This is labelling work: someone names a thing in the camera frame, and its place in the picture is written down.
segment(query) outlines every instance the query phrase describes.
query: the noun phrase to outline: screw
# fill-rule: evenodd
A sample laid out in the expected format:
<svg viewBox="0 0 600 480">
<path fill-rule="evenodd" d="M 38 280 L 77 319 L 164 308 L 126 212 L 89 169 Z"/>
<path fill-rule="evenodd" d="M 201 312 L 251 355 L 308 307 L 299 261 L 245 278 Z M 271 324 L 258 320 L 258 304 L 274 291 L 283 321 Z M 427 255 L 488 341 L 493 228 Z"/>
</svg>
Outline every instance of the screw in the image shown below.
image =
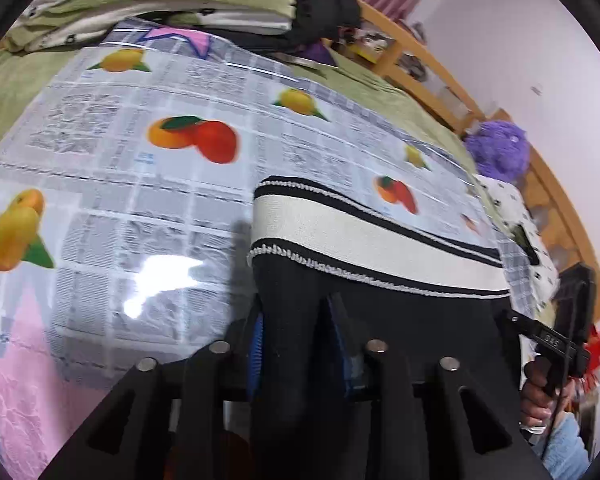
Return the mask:
<svg viewBox="0 0 600 480">
<path fill-rule="evenodd" d="M 381 354 L 382 352 L 386 352 L 388 348 L 387 343 L 379 339 L 371 339 L 366 342 L 366 349 L 370 352 Z"/>
<path fill-rule="evenodd" d="M 231 345 L 229 345 L 227 341 L 216 341 L 209 345 L 209 350 L 211 350 L 211 353 L 213 354 L 226 354 L 231 350 Z"/>
<path fill-rule="evenodd" d="M 460 367 L 460 361 L 455 357 L 443 357 L 440 359 L 440 366 L 450 372 L 455 372 Z"/>
<path fill-rule="evenodd" d="M 141 372 L 150 372 L 157 364 L 158 361 L 156 361 L 153 357 L 143 357 L 138 361 L 136 368 Z"/>
</svg>

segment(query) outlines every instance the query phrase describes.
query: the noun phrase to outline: white wall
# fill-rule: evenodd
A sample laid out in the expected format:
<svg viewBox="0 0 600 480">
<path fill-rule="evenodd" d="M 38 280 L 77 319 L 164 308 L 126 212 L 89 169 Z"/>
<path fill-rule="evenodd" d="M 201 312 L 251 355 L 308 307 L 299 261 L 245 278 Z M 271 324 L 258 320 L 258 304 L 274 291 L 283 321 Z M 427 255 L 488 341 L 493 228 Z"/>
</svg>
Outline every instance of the white wall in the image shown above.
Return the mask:
<svg viewBox="0 0 600 480">
<path fill-rule="evenodd" d="M 583 28 L 559 0 L 426 0 L 417 20 L 478 104 L 496 101 L 527 131 L 600 262 L 600 53 Z"/>
</svg>

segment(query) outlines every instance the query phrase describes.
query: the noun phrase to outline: black cable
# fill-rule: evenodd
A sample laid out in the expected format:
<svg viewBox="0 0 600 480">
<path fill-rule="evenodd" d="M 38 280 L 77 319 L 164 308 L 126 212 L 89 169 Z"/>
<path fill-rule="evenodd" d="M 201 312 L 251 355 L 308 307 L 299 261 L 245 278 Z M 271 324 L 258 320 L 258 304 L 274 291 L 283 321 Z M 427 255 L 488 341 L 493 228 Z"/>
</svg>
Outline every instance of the black cable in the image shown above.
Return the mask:
<svg viewBox="0 0 600 480">
<path fill-rule="evenodd" d="M 571 304 L 571 319 L 569 322 L 569 335 L 567 336 L 567 348 L 564 352 L 564 360 L 562 362 L 562 382 L 560 383 L 560 391 L 558 392 L 558 397 L 555 401 L 554 410 L 551 414 L 551 421 L 549 422 L 549 431 L 544 439 L 544 447 L 542 448 L 542 455 L 540 456 L 540 460 L 544 462 L 544 456 L 546 455 L 546 450 L 549 447 L 549 441 L 551 440 L 551 436 L 554 432 L 555 425 L 555 417 L 558 415 L 558 410 L 560 409 L 560 404 L 562 403 L 562 391 L 564 390 L 564 385 L 567 382 L 567 378 L 569 376 L 569 358 L 571 356 L 571 343 L 573 342 L 573 332 L 575 330 L 576 323 L 576 310 L 577 310 L 577 299 L 580 293 L 580 287 L 585 285 L 584 282 L 580 282 L 576 287 L 576 295 L 574 297 L 573 303 Z"/>
</svg>

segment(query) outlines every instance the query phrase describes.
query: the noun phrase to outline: purple fluffy ball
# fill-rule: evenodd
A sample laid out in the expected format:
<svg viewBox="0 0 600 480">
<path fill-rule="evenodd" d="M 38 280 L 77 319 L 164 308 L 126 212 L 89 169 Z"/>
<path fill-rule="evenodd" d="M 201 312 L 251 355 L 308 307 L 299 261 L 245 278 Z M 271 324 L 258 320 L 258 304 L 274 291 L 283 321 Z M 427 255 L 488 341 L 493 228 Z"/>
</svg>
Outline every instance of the purple fluffy ball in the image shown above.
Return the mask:
<svg viewBox="0 0 600 480">
<path fill-rule="evenodd" d="M 478 173 L 504 182 L 513 182 L 529 166 L 529 142 L 524 130 L 508 121 L 487 121 L 474 135 L 464 138 Z"/>
</svg>

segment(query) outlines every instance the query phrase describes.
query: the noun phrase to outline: wooden bed frame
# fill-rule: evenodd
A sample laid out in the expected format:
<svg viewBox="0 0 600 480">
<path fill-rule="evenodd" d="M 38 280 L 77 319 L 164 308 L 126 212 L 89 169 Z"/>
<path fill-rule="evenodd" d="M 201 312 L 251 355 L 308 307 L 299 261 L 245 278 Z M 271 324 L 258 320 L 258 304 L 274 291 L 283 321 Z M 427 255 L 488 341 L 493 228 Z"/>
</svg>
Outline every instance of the wooden bed frame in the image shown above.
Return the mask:
<svg viewBox="0 0 600 480">
<path fill-rule="evenodd" d="M 511 120 L 510 115 L 502 109 L 497 110 L 496 113 L 487 118 L 466 90 L 460 86 L 450 72 L 423 44 L 378 10 L 361 0 L 358 3 L 362 9 L 362 19 L 371 22 L 380 31 L 395 40 L 395 43 L 392 43 L 370 68 L 372 72 L 403 88 L 419 101 L 434 118 L 458 135 L 464 135 L 464 131 L 476 120 Z M 416 56 L 462 102 L 467 109 L 463 117 L 458 118 L 454 115 L 439 97 L 411 77 L 407 71 L 396 65 L 405 52 Z M 595 252 L 567 194 L 533 147 L 531 147 L 530 164 L 525 179 L 526 186 L 522 195 L 526 206 L 528 208 L 544 206 L 548 210 L 548 224 L 540 233 L 545 246 L 548 248 L 561 246 L 569 251 L 568 266 L 583 262 L 596 271 L 597 296 L 594 306 L 594 320 L 600 320 L 600 265 Z"/>
</svg>

